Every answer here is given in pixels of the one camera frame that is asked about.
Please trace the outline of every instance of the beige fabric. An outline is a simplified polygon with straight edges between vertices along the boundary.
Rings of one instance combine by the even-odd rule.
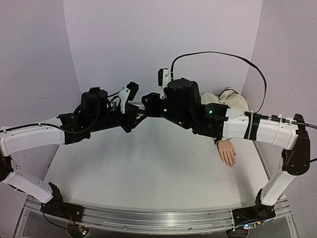
[[[225,90],[219,97],[212,93],[205,93],[201,96],[202,104],[219,103],[227,104],[232,108],[241,110],[242,112],[249,111],[247,101],[240,94],[236,93],[233,89]]]

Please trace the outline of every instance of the mannequin hand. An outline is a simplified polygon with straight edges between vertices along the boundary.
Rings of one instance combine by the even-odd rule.
[[[236,152],[230,140],[219,141],[217,147],[222,161],[233,167],[236,164]]]

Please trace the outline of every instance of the table surface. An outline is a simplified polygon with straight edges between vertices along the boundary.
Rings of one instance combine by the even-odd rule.
[[[105,208],[183,211],[254,205],[267,176],[252,141],[232,139],[229,168],[212,138],[148,118],[59,147],[45,177],[65,201]]]

